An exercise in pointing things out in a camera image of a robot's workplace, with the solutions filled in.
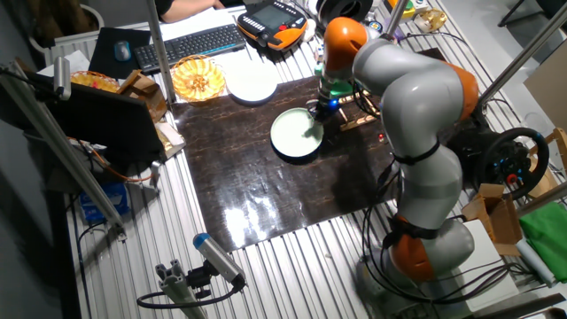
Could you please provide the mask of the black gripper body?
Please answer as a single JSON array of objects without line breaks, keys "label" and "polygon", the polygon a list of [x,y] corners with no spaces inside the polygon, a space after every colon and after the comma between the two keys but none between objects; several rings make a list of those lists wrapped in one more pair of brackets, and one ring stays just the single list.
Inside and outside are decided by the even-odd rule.
[{"label": "black gripper body", "polygon": [[315,121],[326,121],[335,115],[341,105],[337,99],[320,100],[312,99],[307,101],[307,110]]}]

